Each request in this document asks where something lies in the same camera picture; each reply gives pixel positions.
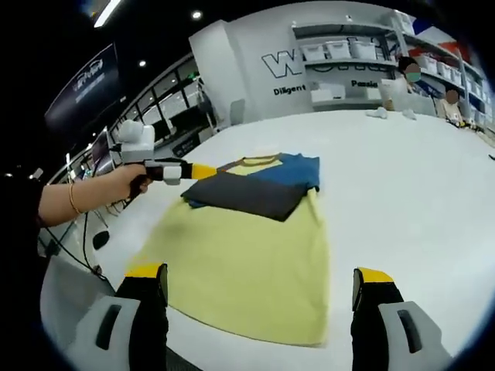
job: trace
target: monitor screen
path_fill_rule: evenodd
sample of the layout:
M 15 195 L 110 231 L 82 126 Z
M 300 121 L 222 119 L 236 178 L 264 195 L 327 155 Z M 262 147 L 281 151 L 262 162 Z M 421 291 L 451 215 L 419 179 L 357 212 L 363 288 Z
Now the monitor screen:
M 155 141 L 162 139 L 170 134 L 170 129 L 167 123 L 163 120 L 157 121 L 153 124 L 155 129 Z
M 93 156 L 93 172 L 95 175 L 103 175 L 114 169 L 106 130 L 103 130 L 97 136 L 96 141 L 91 146 L 91 155 Z
M 197 106 L 175 115 L 170 119 L 170 122 L 177 128 L 179 133 L 208 126 L 207 116 Z
M 92 121 L 122 95 L 117 56 L 110 45 L 90 60 L 69 83 L 45 113 L 47 127 L 61 135 L 68 145 Z

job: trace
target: white table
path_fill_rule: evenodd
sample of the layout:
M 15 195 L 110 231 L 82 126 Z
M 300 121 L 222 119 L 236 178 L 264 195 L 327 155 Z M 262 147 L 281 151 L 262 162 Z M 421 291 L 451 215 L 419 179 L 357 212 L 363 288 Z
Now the white table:
M 319 208 L 328 223 L 328 340 L 303 348 L 246 339 L 170 308 L 169 347 L 205 371 L 350 369 L 353 269 L 391 275 L 442 329 L 455 355 L 495 292 L 495 150 L 433 117 L 388 120 L 362 111 L 301 114 L 228 128 L 186 156 L 218 166 L 243 156 L 321 159 Z M 114 286 L 167 207 L 192 181 L 154 183 L 111 226 L 96 253 Z

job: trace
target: white storage box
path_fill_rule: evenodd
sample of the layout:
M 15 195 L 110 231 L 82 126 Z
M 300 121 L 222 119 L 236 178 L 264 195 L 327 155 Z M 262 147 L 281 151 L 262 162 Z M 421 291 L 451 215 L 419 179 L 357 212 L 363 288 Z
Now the white storage box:
M 385 60 L 385 55 L 382 48 L 375 48 L 375 51 L 377 53 L 377 60 Z
M 333 94 L 328 89 L 311 90 L 311 101 L 313 103 L 327 102 L 333 100 Z
M 333 60 L 344 60 L 350 58 L 349 43 L 347 40 L 327 41 L 326 48 Z
M 485 125 L 485 114 L 482 114 L 479 111 L 476 111 L 475 122 L 478 125 Z
M 346 86 L 339 83 L 329 83 L 330 90 L 332 91 L 333 99 L 345 99 L 346 98 Z
M 466 83 L 467 83 L 467 90 L 472 93 L 473 92 L 473 81 L 470 78 L 468 78 Z
M 381 16 L 381 23 L 393 27 L 394 24 L 391 21 L 392 19 L 396 19 L 398 21 L 398 25 L 403 32 L 406 32 L 410 35 L 415 34 L 415 29 L 412 26 L 412 20 L 409 15 L 403 12 L 399 12 L 398 10 L 392 10 Z
M 481 85 L 478 83 L 473 83 L 473 94 L 481 98 Z
M 470 104 L 470 106 L 471 106 L 471 117 L 470 117 L 470 119 L 473 120 L 473 121 L 475 121 L 476 120 L 476 112 L 478 112 L 478 110 L 472 104 Z
M 485 114 L 485 124 L 491 124 L 493 122 L 493 112 L 492 110 L 488 110 Z
M 433 58 L 429 56 L 419 56 L 416 58 L 416 61 L 418 62 L 418 65 L 420 67 L 423 67 L 424 69 L 436 73 L 439 73 L 439 68 L 437 67 L 437 62 Z
M 381 99 L 380 89 L 378 89 L 377 87 L 367 87 L 366 98 L 370 100 Z
M 370 41 L 350 40 L 350 54 L 360 60 L 377 60 L 377 50 Z
M 302 45 L 302 53 L 306 60 L 324 60 L 325 52 L 323 51 L 323 45 Z
M 457 70 L 456 68 L 452 67 L 452 81 L 456 85 L 463 85 L 463 79 L 461 77 L 461 71 Z
M 445 77 L 447 80 L 452 80 L 452 67 L 446 65 L 443 62 L 437 62 L 437 67 L 439 69 L 439 75 Z
M 406 13 L 399 12 L 398 10 L 395 10 L 395 15 L 397 17 L 399 26 L 402 28 L 402 31 L 410 35 L 414 35 L 415 29 L 412 26 L 411 17 Z

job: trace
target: black cable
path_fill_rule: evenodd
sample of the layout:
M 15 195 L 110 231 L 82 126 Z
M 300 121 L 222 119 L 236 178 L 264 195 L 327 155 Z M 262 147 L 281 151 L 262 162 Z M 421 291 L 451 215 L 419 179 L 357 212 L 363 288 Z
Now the black cable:
M 94 163 L 94 169 L 93 169 L 93 174 L 91 174 L 91 178 L 94 178 L 94 176 L 96 175 L 96 171 L 98 169 L 98 165 L 100 164 L 100 161 L 101 159 L 103 158 L 103 156 L 101 156 L 95 163 Z M 96 276 L 100 277 L 106 281 L 107 278 L 103 275 L 103 274 L 99 274 L 98 272 L 96 272 L 89 260 L 87 259 L 87 254 L 86 254 L 86 232 L 87 232 L 87 215 L 88 215 L 89 211 L 86 211 L 85 215 L 84 215 L 84 228 L 83 228 L 83 256 L 84 256 L 84 261 L 86 261 L 86 264 L 87 266 L 90 268 L 90 271 L 91 273 L 95 274 Z
M 91 268 L 91 266 L 89 265 L 89 263 L 88 264 L 85 264 L 82 261 L 80 261 L 79 259 L 77 259 L 67 248 L 65 248 L 64 245 L 62 245 L 62 243 L 58 240 L 58 238 L 56 238 L 56 236 L 49 229 L 49 227 L 46 225 L 46 223 L 43 221 L 43 219 L 41 219 L 40 216 L 37 216 L 37 217 L 38 217 L 39 225 L 42 226 L 43 228 L 45 228 L 45 230 L 50 234 L 50 236 L 53 238 L 53 240 L 56 242 L 56 244 L 63 251 L 65 251 L 67 253 L 67 255 L 69 255 L 70 257 L 72 257 L 77 263 L 79 263 L 80 265 L 82 265 L 86 269 L 89 269 L 91 271 L 91 273 L 96 274 L 98 276 L 98 278 L 100 278 L 102 281 L 108 282 L 108 279 L 103 274 L 99 274 L 98 272 L 94 272 L 93 269 Z
M 55 237 L 55 235 L 53 234 L 53 232 L 49 229 L 48 226 L 46 226 L 46 224 L 43 222 L 43 220 L 39 216 L 38 216 L 38 219 L 43 224 L 43 228 L 45 228 L 48 231 L 48 233 L 50 234 L 50 236 L 53 238 L 53 240 L 55 240 L 56 244 L 59 245 L 59 247 L 62 250 L 64 250 L 67 254 L 69 254 L 69 256 L 72 257 L 77 263 L 81 264 L 85 268 L 90 269 L 89 266 L 87 266 L 85 263 L 83 263 L 82 261 L 80 261 L 79 259 L 77 259 L 74 255 L 72 255 L 72 253 L 68 249 L 65 248 L 64 245 L 62 245 L 62 243 L 58 240 L 58 238 Z

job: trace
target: black ceiling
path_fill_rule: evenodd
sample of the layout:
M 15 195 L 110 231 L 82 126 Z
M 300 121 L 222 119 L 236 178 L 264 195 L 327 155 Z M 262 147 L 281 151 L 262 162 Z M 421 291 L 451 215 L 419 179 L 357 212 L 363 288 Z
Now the black ceiling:
M 422 2 L 395 0 L 366 1 L 397 8 L 412 15 L 441 22 L 440 17 Z M 200 2 L 190 0 L 122 0 L 107 23 L 95 29 L 94 21 L 81 11 L 88 0 L 50 0 L 37 5 L 23 5 L 22 17 L 12 28 L 12 51 L 19 68 L 16 89 L 20 88 L 22 119 L 13 125 L 22 133 L 24 151 L 12 162 L 30 168 L 60 161 L 60 143 L 46 132 L 43 115 L 67 81 L 96 53 L 115 43 L 119 70 L 128 99 L 132 99 L 167 66 L 189 50 L 188 38 L 218 19 L 225 21 L 289 2 L 250 0 L 248 2 Z M 191 11 L 203 11 L 195 22 Z M 443 29 L 449 27 L 442 23 Z M 138 66 L 146 60 L 146 68 Z M 117 107 L 114 115 L 121 112 Z M 109 124 L 100 123 L 101 127 Z M 90 138 L 81 138 L 88 143 Z

